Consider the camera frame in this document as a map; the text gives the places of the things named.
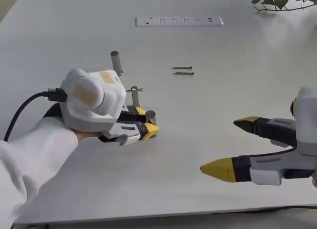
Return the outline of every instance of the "yellow sticker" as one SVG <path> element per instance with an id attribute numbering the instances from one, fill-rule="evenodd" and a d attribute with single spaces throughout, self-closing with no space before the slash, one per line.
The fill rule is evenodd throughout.
<path id="1" fill-rule="evenodd" d="M 79 84 L 74 88 L 73 97 L 90 107 L 94 107 L 97 100 L 95 93 L 92 93 L 86 87 Z"/>
<path id="2" fill-rule="evenodd" d="M 111 77 L 109 72 L 100 71 L 99 74 L 100 74 L 101 78 L 104 80 L 104 83 L 106 83 L 106 84 L 114 84 L 114 80 Z"/>

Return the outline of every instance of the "metal rod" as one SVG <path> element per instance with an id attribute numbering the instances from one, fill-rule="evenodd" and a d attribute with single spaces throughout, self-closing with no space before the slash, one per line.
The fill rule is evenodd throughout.
<path id="1" fill-rule="evenodd" d="M 131 87 L 131 94 L 132 94 L 132 105 L 135 107 L 140 107 L 139 89 L 137 86 Z"/>
<path id="2" fill-rule="evenodd" d="M 123 70 L 121 68 L 121 62 L 119 58 L 119 52 L 113 51 L 110 53 L 113 70 L 117 73 L 119 77 L 123 75 Z"/>
<path id="3" fill-rule="evenodd" d="M 194 75 L 194 72 L 175 72 L 175 75 Z"/>
<path id="4" fill-rule="evenodd" d="M 157 114 L 156 112 L 154 112 L 153 110 L 148 110 L 145 113 L 145 117 L 149 120 L 150 123 L 152 123 L 153 125 L 157 125 Z M 151 138 L 157 137 L 158 134 L 154 134 L 153 136 L 151 136 Z"/>
<path id="5" fill-rule="evenodd" d="M 193 69 L 193 67 L 192 66 L 185 66 L 185 67 L 178 67 L 178 66 L 176 66 L 176 67 L 173 67 L 172 69 Z"/>

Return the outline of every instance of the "white sleeve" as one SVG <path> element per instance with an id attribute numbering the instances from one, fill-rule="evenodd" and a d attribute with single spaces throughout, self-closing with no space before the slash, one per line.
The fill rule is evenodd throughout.
<path id="1" fill-rule="evenodd" d="M 20 139 L 0 141 L 0 229 L 11 227 L 77 145 L 75 133 L 51 117 Z"/>

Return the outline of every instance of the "black cable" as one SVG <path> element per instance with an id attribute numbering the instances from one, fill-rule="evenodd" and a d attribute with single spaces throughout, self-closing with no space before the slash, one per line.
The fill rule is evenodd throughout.
<path id="1" fill-rule="evenodd" d="M 247 213 L 247 214 L 273 213 L 273 212 L 289 210 L 289 209 L 317 209 L 317 206 L 293 205 L 293 206 L 284 206 L 284 207 L 276 207 L 276 208 L 264 208 L 264 209 L 258 209 L 258 210 L 250 210 L 250 211 L 244 211 L 242 213 Z"/>
<path id="2" fill-rule="evenodd" d="M 5 133 L 5 136 L 4 136 L 4 141 L 8 141 L 9 140 L 9 136 L 12 132 L 12 129 L 15 125 L 15 122 L 18 120 L 18 117 L 20 116 L 21 112 L 25 109 L 25 107 L 30 103 L 32 102 L 33 100 L 35 100 L 36 98 L 38 97 L 48 97 L 50 95 L 50 92 L 40 92 L 40 93 L 37 93 L 37 94 L 34 94 L 33 96 L 31 96 L 30 98 L 28 98 L 20 107 L 19 109 L 16 111 L 15 115 L 13 116 L 12 120 L 11 120 L 11 123 L 8 127 L 8 130 L 6 131 Z"/>

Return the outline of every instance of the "power strip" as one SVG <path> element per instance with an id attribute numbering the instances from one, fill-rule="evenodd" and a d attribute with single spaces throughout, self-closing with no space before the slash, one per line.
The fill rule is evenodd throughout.
<path id="1" fill-rule="evenodd" d="M 220 17 L 137 17 L 137 27 L 154 26 L 222 26 Z"/>

